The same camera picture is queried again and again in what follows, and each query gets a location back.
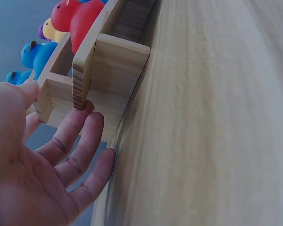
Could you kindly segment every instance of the gray background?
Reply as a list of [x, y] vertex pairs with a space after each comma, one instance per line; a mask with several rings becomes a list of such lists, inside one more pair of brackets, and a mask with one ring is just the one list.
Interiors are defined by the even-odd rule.
[[[38, 37], [38, 27], [50, 17], [52, 8], [59, 0], [0, 0], [0, 81], [5, 81], [10, 71], [24, 72], [25, 67], [20, 61], [23, 46], [32, 40], [41, 42]], [[36, 149], [48, 142], [56, 129], [41, 125], [27, 142], [27, 146]], [[106, 146], [101, 143], [96, 156]], [[94, 161], [85, 175], [69, 190], [81, 184], [90, 174]], [[88, 208], [75, 226], [89, 226], [93, 205]]]

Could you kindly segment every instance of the blue toy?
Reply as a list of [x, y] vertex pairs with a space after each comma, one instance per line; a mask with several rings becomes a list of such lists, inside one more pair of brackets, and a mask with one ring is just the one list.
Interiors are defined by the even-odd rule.
[[34, 69], [36, 80], [38, 80], [57, 45], [56, 42], [49, 42], [42, 45], [37, 43], [37, 41], [32, 41], [23, 47], [21, 62], [25, 67]]
[[[79, 0], [81, 3], [85, 3], [88, 2], [90, 0]], [[102, 2], [104, 2], [105, 4], [108, 2], [108, 0], [101, 0]]]
[[6, 76], [6, 82], [14, 84], [14, 85], [21, 85], [23, 84], [31, 75], [32, 71], [27, 71], [27, 72], [18, 72], [18, 71], [14, 71], [14, 72], [10, 72], [8, 73], [8, 75]]

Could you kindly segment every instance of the rubber duck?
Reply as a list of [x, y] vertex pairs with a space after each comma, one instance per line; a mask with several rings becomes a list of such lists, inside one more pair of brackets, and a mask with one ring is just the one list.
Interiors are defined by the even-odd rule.
[[43, 34], [43, 24], [40, 25], [39, 29], [38, 29], [38, 35], [40, 39], [46, 40], [47, 42], [50, 42], [50, 39], [47, 39], [44, 34]]
[[105, 4], [101, 0], [81, 3], [77, 0], [62, 0], [51, 13], [53, 27], [60, 32], [70, 32], [72, 51], [79, 49]]
[[31, 75], [32, 71], [26, 71], [26, 72], [19, 72], [19, 71], [13, 71], [8, 73], [6, 76], [6, 82], [14, 84], [14, 85], [21, 85], [23, 84]]
[[43, 25], [43, 34], [45, 38], [51, 39], [52, 41], [59, 43], [66, 34], [66, 32], [59, 32], [54, 29], [51, 23], [51, 18], [48, 18]]
[[[81, 3], [85, 3], [88, 2], [90, 0], [79, 0]], [[104, 4], [106, 4], [108, 2], [108, 0], [101, 0]]]
[[23, 47], [21, 51], [21, 62], [25, 67], [34, 69], [36, 80], [38, 80], [57, 45], [53, 41], [42, 45], [34, 40]]

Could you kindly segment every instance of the red rubber duck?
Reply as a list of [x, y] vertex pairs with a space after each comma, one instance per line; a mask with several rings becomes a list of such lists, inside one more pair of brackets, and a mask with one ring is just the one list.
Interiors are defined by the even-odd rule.
[[51, 23], [60, 32], [70, 32], [74, 53], [79, 49], [104, 6], [101, 0], [91, 0], [86, 3], [78, 0], [62, 0], [54, 7]]

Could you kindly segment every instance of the wooden shelf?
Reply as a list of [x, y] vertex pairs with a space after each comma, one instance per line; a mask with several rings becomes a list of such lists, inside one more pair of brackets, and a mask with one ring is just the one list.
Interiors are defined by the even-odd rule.
[[58, 127], [73, 107], [82, 109], [90, 100], [105, 117], [102, 140], [112, 140], [150, 55], [140, 43], [149, 13], [127, 0], [110, 0], [76, 55], [70, 34], [64, 36], [38, 79], [33, 106], [41, 122]]

